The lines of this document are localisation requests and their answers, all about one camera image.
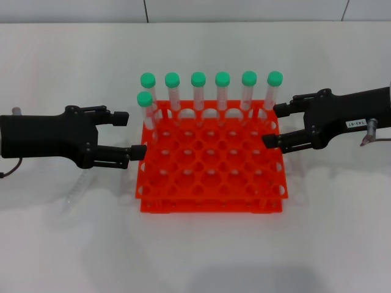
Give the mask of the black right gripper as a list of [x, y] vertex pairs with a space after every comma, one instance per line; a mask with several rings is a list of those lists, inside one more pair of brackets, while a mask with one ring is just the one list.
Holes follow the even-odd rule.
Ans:
[[295, 95], [289, 103], [276, 104], [277, 117], [303, 113], [305, 129], [286, 134], [267, 134], [262, 141], [267, 149], [279, 148], [283, 154], [306, 149], [322, 149], [336, 136], [365, 131], [372, 119], [377, 128], [390, 127], [390, 88], [384, 87], [337, 96], [330, 89]]

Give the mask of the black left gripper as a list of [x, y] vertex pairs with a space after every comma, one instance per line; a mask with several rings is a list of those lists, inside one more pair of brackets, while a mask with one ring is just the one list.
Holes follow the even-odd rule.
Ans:
[[53, 116], [2, 115], [1, 156], [10, 158], [64, 157], [81, 169], [127, 169], [131, 161], [143, 161], [147, 146], [97, 145], [99, 125], [126, 126], [128, 112], [111, 112], [104, 105], [67, 106]]

